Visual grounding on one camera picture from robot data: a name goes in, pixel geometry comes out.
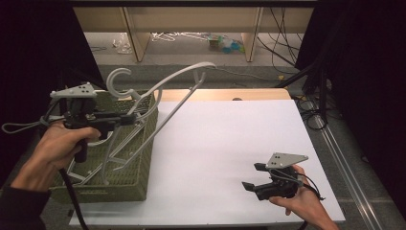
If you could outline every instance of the green plastic crate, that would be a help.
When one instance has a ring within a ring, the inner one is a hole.
[[[134,105],[133,101],[115,101],[108,92],[99,92],[97,109],[128,111]],[[146,98],[141,108],[147,110],[155,104],[153,96]],[[128,159],[131,152],[135,152],[155,130],[158,118],[158,109],[156,109],[148,118],[146,126],[116,155],[118,158]],[[131,132],[133,126],[122,126],[113,148]],[[90,171],[96,169],[102,162],[109,141],[106,141],[95,147],[88,148],[87,160],[84,163],[77,163],[73,173],[87,175]],[[74,185],[78,200],[80,203],[90,202],[120,202],[120,201],[142,201],[147,198],[147,184],[149,176],[149,166],[151,162],[153,141],[128,165],[128,167],[119,172],[113,172],[122,164],[109,162],[106,167],[105,177],[109,185],[102,183],[102,174],[98,172],[85,185]],[[71,177],[73,183],[79,182]],[[52,198],[61,203],[70,203],[71,199],[64,186],[61,176],[58,176],[52,190]]]

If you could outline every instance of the black backdrop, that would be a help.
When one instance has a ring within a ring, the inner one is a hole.
[[[339,34],[342,49],[333,54],[327,77],[361,150],[406,219],[406,3],[354,2],[356,16],[348,32]],[[299,69],[315,58],[338,15],[334,8],[315,10]]]
[[[75,69],[100,82],[102,76],[75,13],[68,5],[0,2],[0,125],[38,121],[57,89],[79,85]],[[8,135],[0,131],[0,187],[33,139],[34,129]]]

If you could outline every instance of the black handle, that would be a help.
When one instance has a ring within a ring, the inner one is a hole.
[[[87,142],[85,139],[81,139],[78,141],[78,145],[81,146],[81,150],[75,154],[75,162],[83,163],[87,159]]]

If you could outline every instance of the hand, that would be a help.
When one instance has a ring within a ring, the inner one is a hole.
[[[61,121],[52,123],[11,186],[46,192],[57,171],[66,167],[80,151],[77,142],[81,139],[96,139],[100,135],[99,131],[92,127],[67,129]]]
[[[304,169],[301,167],[297,165],[292,167],[297,173],[305,174]],[[304,184],[309,184],[304,176],[302,176],[302,181]],[[300,187],[292,198],[273,196],[269,198],[269,201],[286,208],[287,216],[293,212],[319,229],[338,229],[338,226],[331,220],[319,198],[305,187]]]

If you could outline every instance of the sleeve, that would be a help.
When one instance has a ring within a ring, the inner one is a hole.
[[[0,229],[45,230],[40,215],[50,195],[5,187],[0,197]]]

